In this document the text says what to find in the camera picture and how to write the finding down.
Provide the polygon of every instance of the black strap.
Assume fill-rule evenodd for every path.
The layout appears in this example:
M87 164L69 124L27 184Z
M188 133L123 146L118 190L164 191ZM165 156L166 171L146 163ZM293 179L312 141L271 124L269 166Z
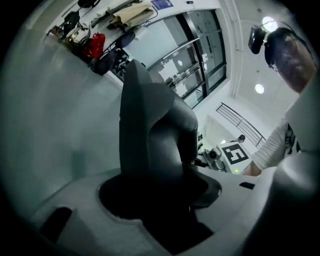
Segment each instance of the black strap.
M292 130L290 124L288 124L288 128L285 133L285 147L289 149L288 155L292 154L292 149L296 141L296 136L294 131ZM299 142L296 142L296 151L299 152L301 150Z

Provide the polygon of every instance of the ceiling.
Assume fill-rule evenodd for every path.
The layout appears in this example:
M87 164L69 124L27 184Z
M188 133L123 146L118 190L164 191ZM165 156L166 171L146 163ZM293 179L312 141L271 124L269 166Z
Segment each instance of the ceiling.
M268 67L264 47L262 46L258 55L254 55L248 47L248 40L252 25L261 25L263 17L270 16L294 26L292 15L284 6L272 0L236 0L235 3L241 21L244 46L238 97L256 106L259 112L266 115L266 119L276 124L298 95ZM256 84L264 86L263 94L256 93Z

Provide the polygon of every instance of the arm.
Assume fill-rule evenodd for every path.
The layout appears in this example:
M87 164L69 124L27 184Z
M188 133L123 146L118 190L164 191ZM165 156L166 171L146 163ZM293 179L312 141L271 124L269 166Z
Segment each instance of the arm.
M249 166L244 170L243 175L258 176L261 174L261 170L252 161Z
M244 175L258 176L264 169L277 166L284 159L287 129L288 122L283 118L263 146L252 155L252 162L244 170Z

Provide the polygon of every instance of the sign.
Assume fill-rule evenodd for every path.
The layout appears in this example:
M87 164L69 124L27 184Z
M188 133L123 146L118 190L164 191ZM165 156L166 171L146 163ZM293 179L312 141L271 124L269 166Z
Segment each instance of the sign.
M249 157L239 144L223 147L222 150L231 165L249 159Z
M158 11L174 6L169 0L153 0L151 3Z

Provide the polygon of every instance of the black bag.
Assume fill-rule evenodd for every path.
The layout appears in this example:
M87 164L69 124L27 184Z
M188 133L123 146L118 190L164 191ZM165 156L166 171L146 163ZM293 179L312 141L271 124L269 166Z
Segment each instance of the black bag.
M116 59L115 50L111 50L102 58L97 59L91 69L93 72L103 76L114 67Z
M135 37L136 34L133 29L129 30L116 40L115 47L119 49L125 48L135 39Z
M81 8L93 8L96 7L97 4L99 4L101 0L79 0L78 6Z
M63 34L65 37L76 27L79 21L80 16L78 11L71 11L67 16L65 16L63 23Z

